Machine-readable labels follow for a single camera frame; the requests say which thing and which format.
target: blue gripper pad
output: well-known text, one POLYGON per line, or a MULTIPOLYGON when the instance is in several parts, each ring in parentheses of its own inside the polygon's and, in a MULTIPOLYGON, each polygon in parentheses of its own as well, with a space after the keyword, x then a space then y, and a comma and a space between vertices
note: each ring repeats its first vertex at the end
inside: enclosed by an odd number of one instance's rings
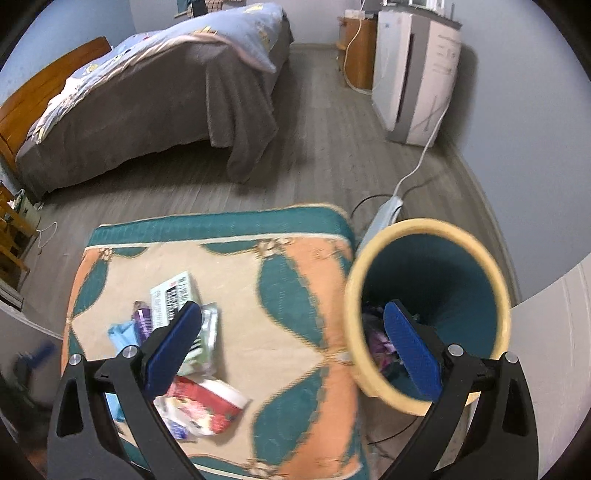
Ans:
POLYGON ((393 301, 384 308, 384 328, 419 392, 436 401, 443 389, 439 362, 393 301))
POLYGON ((142 346, 151 349, 151 341, 158 342, 144 371, 144 397, 152 401, 164 395, 172 384, 178 369, 201 331, 201 307, 193 301, 185 303, 166 327, 152 332, 142 346))

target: baseboard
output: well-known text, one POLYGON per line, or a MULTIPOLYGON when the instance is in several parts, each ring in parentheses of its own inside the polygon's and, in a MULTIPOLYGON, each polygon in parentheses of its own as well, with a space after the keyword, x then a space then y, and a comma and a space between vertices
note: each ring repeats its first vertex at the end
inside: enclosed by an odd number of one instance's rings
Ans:
POLYGON ((301 50, 303 48, 310 49, 315 48, 316 50, 336 50, 334 43, 297 43, 293 42, 291 48, 294 50, 301 50))
POLYGON ((505 238, 503 237, 499 223, 496 220, 495 212, 488 203, 488 199, 482 190, 480 182, 474 175, 472 169, 464 160, 455 143, 445 132, 439 132, 437 136, 437 143, 443 150, 444 155, 454 163, 456 171, 463 177, 462 180, 464 181, 464 184, 472 187, 473 191, 471 192, 471 197, 481 203, 482 208, 491 219, 494 234, 498 240, 499 245, 501 246, 501 252, 503 257, 505 257, 505 263, 507 264, 509 278, 506 280, 509 284, 509 296, 511 297, 513 305, 520 304, 522 302, 521 291, 519 290, 519 284, 517 283, 517 275, 515 274, 513 262, 511 261, 511 255, 507 249, 505 238))

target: blue cloth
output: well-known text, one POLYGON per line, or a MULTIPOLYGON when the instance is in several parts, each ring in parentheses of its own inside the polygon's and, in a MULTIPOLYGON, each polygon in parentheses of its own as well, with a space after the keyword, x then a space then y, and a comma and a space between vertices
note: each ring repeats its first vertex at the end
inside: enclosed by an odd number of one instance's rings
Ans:
MULTIPOLYGON (((109 340, 111 340, 115 346, 117 355, 119 355, 120 351, 128 345, 139 346, 139 340, 135 333, 135 322, 133 320, 111 325, 109 330, 107 330, 107 335, 109 336, 109 340)), ((109 410, 111 411, 113 419, 117 421, 125 421, 123 409, 121 409, 117 395, 114 393, 107 393, 105 396, 107 397, 107 403, 109 404, 109 410)))
POLYGON ((33 132, 33 140, 37 144, 40 143, 56 122, 91 90, 133 65, 140 58, 190 41, 190 37, 200 33, 217 35, 220 41, 227 41, 232 45, 240 58, 251 67, 275 73, 277 68, 269 58, 269 51, 279 38, 282 20, 281 6, 273 3, 253 4, 202 15, 166 30, 132 35, 106 55, 74 72, 72 77, 78 79, 80 84, 53 110, 43 113, 33 132))

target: yellow rim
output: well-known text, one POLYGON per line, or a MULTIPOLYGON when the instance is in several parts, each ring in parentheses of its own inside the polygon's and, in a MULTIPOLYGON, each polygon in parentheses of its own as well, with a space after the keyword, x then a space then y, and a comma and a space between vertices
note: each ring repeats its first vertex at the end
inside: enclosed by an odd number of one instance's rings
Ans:
MULTIPOLYGON (((416 400, 394 388, 378 371, 363 335, 361 324, 361 294, 365 277, 374 261, 386 245, 407 235, 427 233, 437 235, 466 250, 484 270, 491 284, 497 309, 496 338, 491 358, 498 359, 509 347, 511 332, 511 304, 505 279, 488 250, 464 230, 440 220, 416 218, 395 223, 378 233, 355 260, 345 288, 345 335, 347 345, 357 370, 359 386, 370 396, 380 397, 399 411, 424 416, 431 402, 416 400)), ((468 396, 466 405, 478 398, 478 393, 468 396)))

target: patterned fabric cover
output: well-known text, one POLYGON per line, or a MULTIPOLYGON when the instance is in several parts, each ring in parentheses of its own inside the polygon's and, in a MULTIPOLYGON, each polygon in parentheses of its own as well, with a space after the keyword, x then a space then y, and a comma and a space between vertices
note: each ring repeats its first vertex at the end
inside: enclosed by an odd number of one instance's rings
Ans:
POLYGON ((252 399, 228 431, 181 444, 191 461, 216 480, 365 480, 342 328, 352 244, 343 213, 326 205, 100 226, 72 287, 63 364, 76 352, 113 356, 107 328, 188 270, 222 311, 218 377, 252 399))

